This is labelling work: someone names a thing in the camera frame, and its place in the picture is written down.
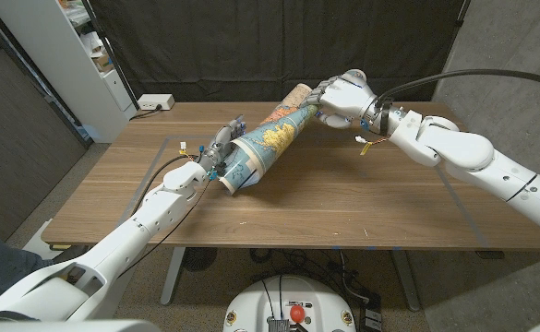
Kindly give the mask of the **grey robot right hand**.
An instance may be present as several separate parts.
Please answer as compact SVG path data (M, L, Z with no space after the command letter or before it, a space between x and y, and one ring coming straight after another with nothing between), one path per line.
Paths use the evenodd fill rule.
M366 74L360 69L349 69L336 77L321 81L301 106L319 108L319 120L336 129L347 129L353 119L363 120L381 136L392 133L389 115L377 109L378 96L367 85Z

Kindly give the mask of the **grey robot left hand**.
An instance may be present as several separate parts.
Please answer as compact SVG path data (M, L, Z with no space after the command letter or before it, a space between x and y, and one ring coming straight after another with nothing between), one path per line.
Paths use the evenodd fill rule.
M239 114L228 124L221 127L210 141L209 145L201 153L198 164L207 172L216 171L219 176L225 174L228 161L227 157L233 153L232 141L242 136L246 131L244 115Z

